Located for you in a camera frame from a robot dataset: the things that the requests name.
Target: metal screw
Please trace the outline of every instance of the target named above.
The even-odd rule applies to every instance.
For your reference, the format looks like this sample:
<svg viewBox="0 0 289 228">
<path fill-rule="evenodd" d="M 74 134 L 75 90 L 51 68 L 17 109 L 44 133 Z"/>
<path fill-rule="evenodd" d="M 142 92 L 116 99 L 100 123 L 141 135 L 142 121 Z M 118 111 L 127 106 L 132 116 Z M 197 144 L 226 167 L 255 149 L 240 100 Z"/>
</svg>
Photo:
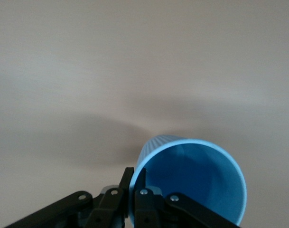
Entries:
<svg viewBox="0 0 289 228">
<path fill-rule="evenodd" d="M 79 200 L 83 200 L 83 199 L 85 199 L 86 198 L 86 196 L 85 195 L 81 195 L 81 196 L 79 196 Z"/>
<path fill-rule="evenodd" d="M 171 201 L 173 201 L 173 202 L 177 202 L 177 201 L 179 200 L 179 197 L 176 196 L 176 195 L 172 195 L 172 196 L 170 197 L 170 199 L 171 199 Z"/>
<path fill-rule="evenodd" d="M 141 195 L 147 195 L 147 194 L 148 194 L 148 191 L 147 191 L 146 189 L 142 189 L 142 190 L 140 191 L 140 194 L 141 194 Z"/>
<path fill-rule="evenodd" d="M 117 194 L 118 194 L 118 191 L 117 191 L 117 190 L 113 190 L 113 191 L 111 191 L 111 194 L 112 194 L 112 195 L 117 195 Z"/>
</svg>

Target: cup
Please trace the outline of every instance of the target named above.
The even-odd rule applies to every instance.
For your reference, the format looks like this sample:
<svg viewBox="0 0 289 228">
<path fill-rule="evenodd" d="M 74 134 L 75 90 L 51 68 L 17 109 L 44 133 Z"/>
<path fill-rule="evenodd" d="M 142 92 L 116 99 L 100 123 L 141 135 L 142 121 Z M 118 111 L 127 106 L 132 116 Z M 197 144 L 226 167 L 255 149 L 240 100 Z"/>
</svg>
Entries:
<svg viewBox="0 0 289 228">
<path fill-rule="evenodd" d="M 130 218 L 134 224 L 133 189 L 143 168 L 146 186 L 156 186 L 163 197 L 180 192 L 232 223 L 239 225 L 246 207 L 246 184 L 232 156 L 200 139 L 158 135 L 143 146 L 130 183 Z"/>
</svg>

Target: ribbed cup side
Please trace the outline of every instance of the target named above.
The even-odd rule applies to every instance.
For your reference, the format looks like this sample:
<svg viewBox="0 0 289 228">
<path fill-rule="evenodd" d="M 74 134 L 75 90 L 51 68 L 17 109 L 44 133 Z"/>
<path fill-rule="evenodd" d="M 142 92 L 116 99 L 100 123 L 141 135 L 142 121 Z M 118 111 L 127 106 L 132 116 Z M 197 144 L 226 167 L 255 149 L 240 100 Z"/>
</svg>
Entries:
<svg viewBox="0 0 289 228">
<path fill-rule="evenodd" d="M 148 156 L 152 151 L 157 149 L 158 147 L 175 140 L 185 139 L 183 137 L 174 136 L 174 135 L 157 135 L 150 140 L 148 140 L 139 155 L 137 166 Z"/>
</svg>

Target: cup rim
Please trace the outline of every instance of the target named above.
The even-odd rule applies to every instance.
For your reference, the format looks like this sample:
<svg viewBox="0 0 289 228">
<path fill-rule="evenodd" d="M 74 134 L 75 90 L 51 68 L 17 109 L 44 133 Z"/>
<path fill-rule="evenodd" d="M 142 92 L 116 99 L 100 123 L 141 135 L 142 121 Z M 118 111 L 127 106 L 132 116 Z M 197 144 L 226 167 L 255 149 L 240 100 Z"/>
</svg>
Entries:
<svg viewBox="0 0 289 228">
<path fill-rule="evenodd" d="M 242 191 L 242 194 L 243 194 L 242 210 L 241 210 L 240 215 L 238 217 L 238 220 L 236 222 L 236 225 L 239 225 L 241 223 L 243 216 L 244 216 L 245 208 L 246 208 L 246 202 L 247 202 L 247 190 L 246 190 L 246 183 L 245 183 L 243 173 L 242 173 L 239 165 L 237 164 L 237 162 L 234 160 L 234 158 L 226 150 L 224 150 L 223 148 L 221 148 L 220 146 L 218 146 L 212 142 L 201 140 L 201 139 L 177 139 L 177 140 L 167 142 L 167 143 L 163 144 L 162 146 L 159 146 L 156 149 L 154 149 L 151 153 L 149 153 L 138 164 L 138 166 L 135 168 L 135 172 L 133 174 L 133 177 L 132 177 L 131 182 L 130 182 L 130 187 L 129 187 L 129 198 L 130 198 L 129 199 L 129 202 L 130 202 L 129 215 L 130 215 L 130 219 L 131 219 L 132 224 L 134 225 L 134 214 L 133 214 L 133 210 L 132 210 L 132 195 L 133 195 L 133 189 L 134 189 L 136 180 L 137 180 L 141 170 L 149 162 L 150 159 L 152 159 L 155 155 L 157 155 L 161 151 L 163 151 L 169 147 L 182 145 L 182 144 L 199 144 L 199 145 L 210 147 L 210 148 L 220 152 L 222 155 L 224 155 L 232 163 L 232 165 L 234 166 L 234 168 L 236 169 L 236 171 L 240 177 L 242 190 L 243 190 Z"/>
</svg>

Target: white wall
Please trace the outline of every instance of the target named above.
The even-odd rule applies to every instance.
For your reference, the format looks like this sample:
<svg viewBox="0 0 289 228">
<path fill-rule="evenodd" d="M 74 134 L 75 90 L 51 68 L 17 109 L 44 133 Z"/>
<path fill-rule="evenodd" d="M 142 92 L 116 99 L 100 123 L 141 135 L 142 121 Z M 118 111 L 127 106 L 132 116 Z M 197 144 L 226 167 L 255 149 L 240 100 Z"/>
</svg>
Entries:
<svg viewBox="0 0 289 228">
<path fill-rule="evenodd" d="M 0 1 L 0 228 L 160 133 L 237 160 L 242 227 L 289 227 L 288 0 Z"/>
</svg>

